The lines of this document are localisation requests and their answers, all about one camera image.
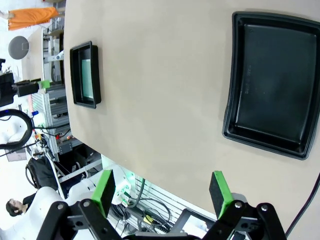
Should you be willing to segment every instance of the black plastic tray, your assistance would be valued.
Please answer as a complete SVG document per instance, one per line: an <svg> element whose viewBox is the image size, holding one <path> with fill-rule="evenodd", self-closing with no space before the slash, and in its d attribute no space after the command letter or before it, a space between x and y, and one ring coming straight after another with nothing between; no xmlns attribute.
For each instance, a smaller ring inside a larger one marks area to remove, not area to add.
<svg viewBox="0 0 320 240"><path fill-rule="evenodd" d="M320 23L263 12L235 12L223 135L304 160L320 107Z"/></svg>
<svg viewBox="0 0 320 240"><path fill-rule="evenodd" d="M74 104L95 109L101 103L98 47L91 41L73 47L70 71Z"/></svg>

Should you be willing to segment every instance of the orange clothing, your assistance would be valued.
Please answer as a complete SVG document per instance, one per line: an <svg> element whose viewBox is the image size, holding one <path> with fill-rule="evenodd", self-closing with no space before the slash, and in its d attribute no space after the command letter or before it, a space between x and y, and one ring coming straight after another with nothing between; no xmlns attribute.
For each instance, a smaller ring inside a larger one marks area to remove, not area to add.
<svg viewBox="0 0 320 240"><path fill-rule="evenodd" d="M9 18L9 31L23 29L29 26L49 23L50 19L59 15L55 7L44 8L27 8L9 11L14 14L13 18Z"/></svg>

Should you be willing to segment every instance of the large black tray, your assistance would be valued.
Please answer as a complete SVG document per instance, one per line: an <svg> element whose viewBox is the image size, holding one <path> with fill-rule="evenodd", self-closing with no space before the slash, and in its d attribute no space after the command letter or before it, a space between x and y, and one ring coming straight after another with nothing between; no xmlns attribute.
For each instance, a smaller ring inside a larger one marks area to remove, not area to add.
<svg viewBox="0 0 320 240"><path fill-rule="evenodd" d="M235 12L223 135L304 160L320 107L320 23L262 12Z"/></svg>

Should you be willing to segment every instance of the small black tray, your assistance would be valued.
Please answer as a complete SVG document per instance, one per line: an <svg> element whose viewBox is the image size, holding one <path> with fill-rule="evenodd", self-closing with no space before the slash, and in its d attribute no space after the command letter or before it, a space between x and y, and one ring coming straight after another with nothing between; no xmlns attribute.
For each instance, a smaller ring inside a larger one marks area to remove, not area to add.
<svg viewBox="0 0 320 240"><path fill-rule="evenodd" d="M304 160L320 109L320 23L235 12L223 135Z"/></svg>
<svg viewBox="0 0 320 240"><path fill-rule="evenodd" d="M74 104L95 109L101 103L98 47L91 41L73 47L70 71Z"/></svg>

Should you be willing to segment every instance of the table surface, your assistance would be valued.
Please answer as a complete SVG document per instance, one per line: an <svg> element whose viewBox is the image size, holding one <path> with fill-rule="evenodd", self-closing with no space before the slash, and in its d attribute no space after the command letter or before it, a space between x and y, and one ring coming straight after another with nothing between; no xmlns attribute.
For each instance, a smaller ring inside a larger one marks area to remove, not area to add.
<svg viewBox="0 0 320 240"><path fill-rule="evenodd" d="M300 161L223 137L232 14L265 11L320 22L319 10L314 0L68 0L64 68L73 135L210 212L211 174L221 170L230 190L252 206L273 204L287 229L319 174L320 139ZM73 103L69 50L87 41L99 51L96 109ZM318 202L311 206L319 213ZM301 221L310 227L318 215Z"/></svg>

